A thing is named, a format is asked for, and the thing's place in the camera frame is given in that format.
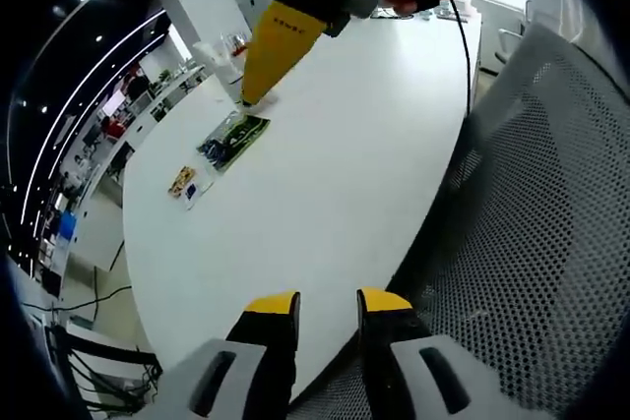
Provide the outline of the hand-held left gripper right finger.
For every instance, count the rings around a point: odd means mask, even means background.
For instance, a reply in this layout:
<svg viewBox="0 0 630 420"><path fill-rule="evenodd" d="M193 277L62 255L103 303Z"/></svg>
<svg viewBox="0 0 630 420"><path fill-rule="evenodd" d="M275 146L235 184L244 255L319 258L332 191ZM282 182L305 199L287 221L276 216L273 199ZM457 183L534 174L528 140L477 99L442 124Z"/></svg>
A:
<svg viewBox="0 0 630 420"><path fill-rule="evenodd" d="M498 379L460 344L429 336L403 297L357 290L362 376L375 419L498 419Z"/></svg>

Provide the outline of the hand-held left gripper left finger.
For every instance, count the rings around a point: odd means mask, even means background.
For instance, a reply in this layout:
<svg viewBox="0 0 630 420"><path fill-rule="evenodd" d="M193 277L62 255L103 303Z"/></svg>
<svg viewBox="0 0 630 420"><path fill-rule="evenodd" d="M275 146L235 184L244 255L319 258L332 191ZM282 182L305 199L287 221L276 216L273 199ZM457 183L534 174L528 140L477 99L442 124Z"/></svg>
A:
<svg viewBox="0 0 630 420"><path fill-rule="evenodd" d="M258 298L225 339L164 377L166 419L285 419L296 377L300 293Z"/></svg>

